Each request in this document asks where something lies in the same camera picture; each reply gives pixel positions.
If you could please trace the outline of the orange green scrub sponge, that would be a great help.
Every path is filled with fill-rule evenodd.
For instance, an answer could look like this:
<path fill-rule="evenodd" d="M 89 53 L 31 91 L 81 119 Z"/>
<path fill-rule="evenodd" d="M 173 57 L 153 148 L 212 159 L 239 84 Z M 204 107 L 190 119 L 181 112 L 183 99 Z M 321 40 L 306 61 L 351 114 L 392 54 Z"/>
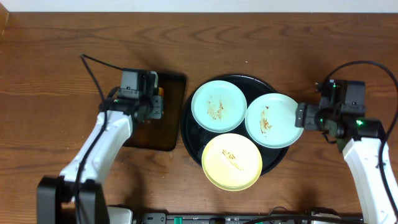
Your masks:
<path fill-rule="evenodd" d="M 159 95 L 164 96 L 164 89 L 159 87 Z"/>

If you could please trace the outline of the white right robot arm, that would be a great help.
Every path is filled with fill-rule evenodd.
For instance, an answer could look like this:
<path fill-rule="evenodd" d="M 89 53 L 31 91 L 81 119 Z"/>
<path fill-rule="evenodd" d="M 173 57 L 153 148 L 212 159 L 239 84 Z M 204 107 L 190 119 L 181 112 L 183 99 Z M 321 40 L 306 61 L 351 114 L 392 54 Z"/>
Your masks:
<path fill-rule="evenodd" d="M 354 179 L 365 223 L 395 223 L 397 216 L 388 199 L 382 175 L 393 197 L 397 182 L 382 140 L 386 132 L 378 119 L 365 118 L 365 84 L 361 81 L 327 80 L 317 86 L 317 105 L 299 103 L 295 126 L 319 131 L 336 144 Z"/>

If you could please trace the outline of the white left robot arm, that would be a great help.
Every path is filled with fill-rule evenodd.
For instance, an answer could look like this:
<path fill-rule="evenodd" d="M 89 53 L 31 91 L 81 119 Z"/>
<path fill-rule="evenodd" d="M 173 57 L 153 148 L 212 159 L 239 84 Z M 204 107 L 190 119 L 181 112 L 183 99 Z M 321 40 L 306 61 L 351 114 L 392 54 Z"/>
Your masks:
<path fill-rule="evenodd" d="M 75 158 L 58 177 L 43 177 L 37 187 L 37 223 L 60 223 L 62 204 L 74 202 L 77 223 L 132 223 L 128 208 L 108 206 L 102 184 L 134 127 L 163 113 L 159 76 L 124 69 L 120 86 L 102 104 L 96 124 Z"/>

